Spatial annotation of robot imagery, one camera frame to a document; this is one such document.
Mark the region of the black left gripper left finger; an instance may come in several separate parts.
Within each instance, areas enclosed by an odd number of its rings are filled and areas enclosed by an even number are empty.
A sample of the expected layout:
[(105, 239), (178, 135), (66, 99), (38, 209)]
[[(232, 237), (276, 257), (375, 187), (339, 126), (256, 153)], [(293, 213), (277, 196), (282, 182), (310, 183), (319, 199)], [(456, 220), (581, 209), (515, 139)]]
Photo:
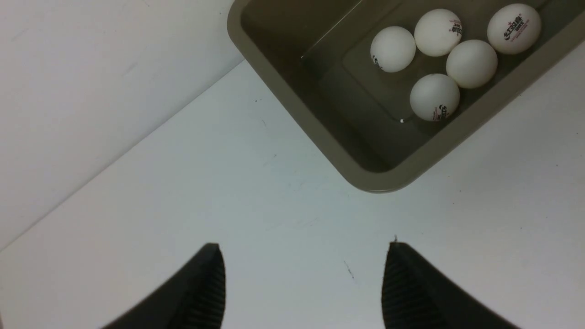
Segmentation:
[(226, 308), (226, 269), (219, 244), (205, 244), (152, 294), (107, 329), (219, 329)]

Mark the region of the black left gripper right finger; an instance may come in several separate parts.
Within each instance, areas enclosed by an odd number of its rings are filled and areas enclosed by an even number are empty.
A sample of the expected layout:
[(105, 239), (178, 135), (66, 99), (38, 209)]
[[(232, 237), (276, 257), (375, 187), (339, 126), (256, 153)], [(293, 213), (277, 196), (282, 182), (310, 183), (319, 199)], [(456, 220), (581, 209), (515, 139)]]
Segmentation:
[(513, 329), (405, 242), (389, 244), (382, 282), (387, 329)]

